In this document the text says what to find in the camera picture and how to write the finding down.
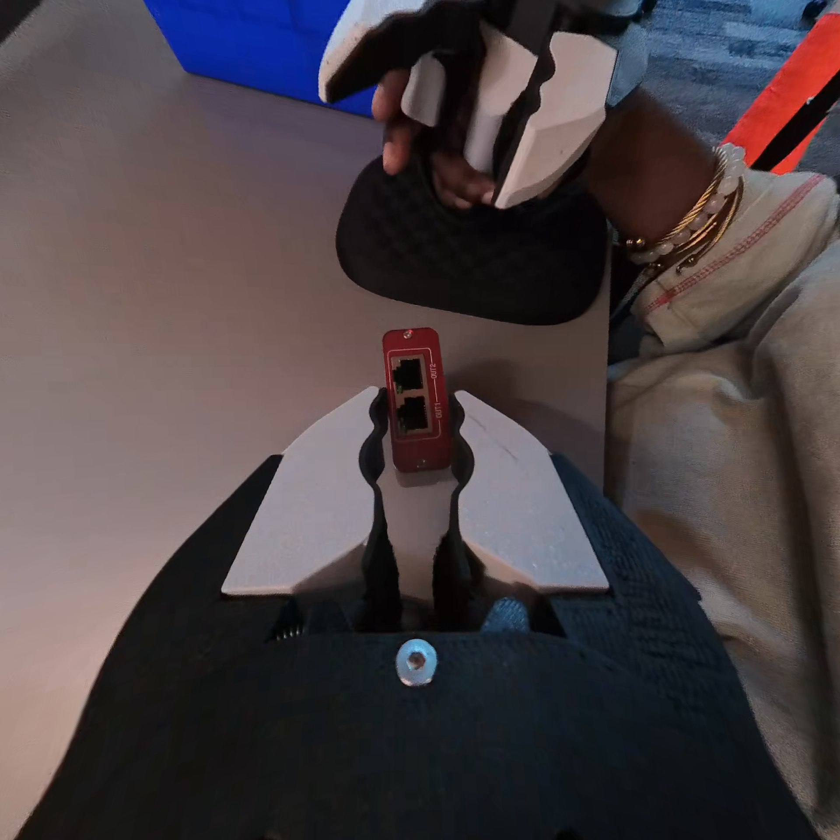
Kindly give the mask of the large blue plastic bin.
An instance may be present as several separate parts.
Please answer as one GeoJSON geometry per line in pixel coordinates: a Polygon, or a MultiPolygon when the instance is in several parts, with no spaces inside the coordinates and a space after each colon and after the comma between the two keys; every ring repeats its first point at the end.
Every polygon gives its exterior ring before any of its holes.
{"type": "Polygon", "coordinates": [[[346,1],[146,1],[181,67],[322,105],[319,67],[346,1]]]}

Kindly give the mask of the person's right hand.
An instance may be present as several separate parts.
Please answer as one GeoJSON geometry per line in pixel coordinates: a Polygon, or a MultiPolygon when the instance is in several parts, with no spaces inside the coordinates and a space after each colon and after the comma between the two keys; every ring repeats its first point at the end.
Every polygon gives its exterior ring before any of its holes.
{"type": "MultiPolygon", "coordinates": [[[[425,127],[402,111],[408,78],[407,70],[390,71],[374,93],[373,118],[384,125],[384,171],[398,174],[415,147],[423,145],[442,204],[463,211],[490,204],[494,182],[461,154],[472,93],[462,96],[460,113],[444,124],[443,133],[425,141],[425,127]]],[[[589,149],[586,189],[621,236],[647,245],[677,227],[706,192],[718,166],[715,152],[643,89],[607,113],[589,149]]]]}

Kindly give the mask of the person's grey sweatshirt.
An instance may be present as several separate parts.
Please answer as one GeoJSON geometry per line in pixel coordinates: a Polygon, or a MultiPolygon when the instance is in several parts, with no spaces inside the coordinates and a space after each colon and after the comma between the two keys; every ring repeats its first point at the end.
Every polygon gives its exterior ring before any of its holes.
{"type": "Polygon", "coordinates": [[[700,593],[763,739],[838,838],[838,342],[614,365],[608,485],[700,593]]]}

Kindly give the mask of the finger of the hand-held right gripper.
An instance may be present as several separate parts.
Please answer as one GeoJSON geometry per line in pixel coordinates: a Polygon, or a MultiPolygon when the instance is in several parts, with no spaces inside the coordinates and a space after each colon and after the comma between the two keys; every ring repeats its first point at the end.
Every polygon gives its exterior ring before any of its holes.
{"type": "Polygon", "coordinates": [[[436,130],[440,143],[491,176],[521,176],[529,116],[518,106],[529,86],[529,51],[476,18],[418,18],[402,113],[436,130]]]}
{"type": "Polygon", "coordinates": [[[548,44],[551,78],[537,93],[504,175],[497,179],[494,207],[508,209],[546,193],[577,162],[600,129],[617,52],[601,40],[557,32],[548,44]]]}

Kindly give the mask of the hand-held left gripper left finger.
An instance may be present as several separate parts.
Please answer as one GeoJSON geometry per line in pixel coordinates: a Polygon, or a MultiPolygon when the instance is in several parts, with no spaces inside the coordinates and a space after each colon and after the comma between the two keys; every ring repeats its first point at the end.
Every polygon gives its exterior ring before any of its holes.
{"type": "Polygon", "coordinates": [[[222,583],[226,596],[309,595],[364,580],[384,510],[384,391],[370,386],[282,454],[222,583]]]}

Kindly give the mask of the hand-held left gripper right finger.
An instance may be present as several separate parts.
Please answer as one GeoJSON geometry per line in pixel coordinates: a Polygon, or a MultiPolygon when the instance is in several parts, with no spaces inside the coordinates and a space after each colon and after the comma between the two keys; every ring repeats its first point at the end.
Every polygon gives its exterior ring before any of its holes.
{"type": "Polygon", "coordinates": [[[550,452],[528,430],[466,391],[469,477],[458,493],[458,530],[493,581],[542,595],[610,585],[550,452]]]}

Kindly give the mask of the red ethernet splitter box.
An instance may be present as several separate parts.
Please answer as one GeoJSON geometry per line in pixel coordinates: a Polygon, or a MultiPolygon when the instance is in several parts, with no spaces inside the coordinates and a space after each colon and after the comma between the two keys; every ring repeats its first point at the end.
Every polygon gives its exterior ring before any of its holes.
{"type": "Polygon", "coordinates": [[[446,469],[452,457],[448,389],[438,333],[394,329],[382,339],[392,460],[404,474],[446,469]]]}

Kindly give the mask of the black oval pad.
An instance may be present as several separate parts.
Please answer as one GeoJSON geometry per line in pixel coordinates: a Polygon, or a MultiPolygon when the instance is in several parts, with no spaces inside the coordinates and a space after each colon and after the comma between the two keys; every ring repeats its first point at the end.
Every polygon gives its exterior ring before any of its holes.
{"type": "Polygon", "coordinates": [[[524,326],[584,315],[607,264],[607,221],[578,185],[509,209],[441,202],[423,159],[381,159],[350,189],[335,235],[344,274],[377,296],[524,326]]]}

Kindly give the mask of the person's right forearm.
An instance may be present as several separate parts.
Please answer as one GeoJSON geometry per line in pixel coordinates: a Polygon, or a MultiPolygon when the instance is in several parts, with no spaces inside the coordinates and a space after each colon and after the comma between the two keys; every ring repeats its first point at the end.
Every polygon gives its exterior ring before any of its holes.
{"type": "Polygon", "coordinates": [[[747,327],[782,288],[837,239],[832,178],[747,170],[738,211],[694,266],[667,269],[632,313],[642,359],[704,350],[747,327]]]}

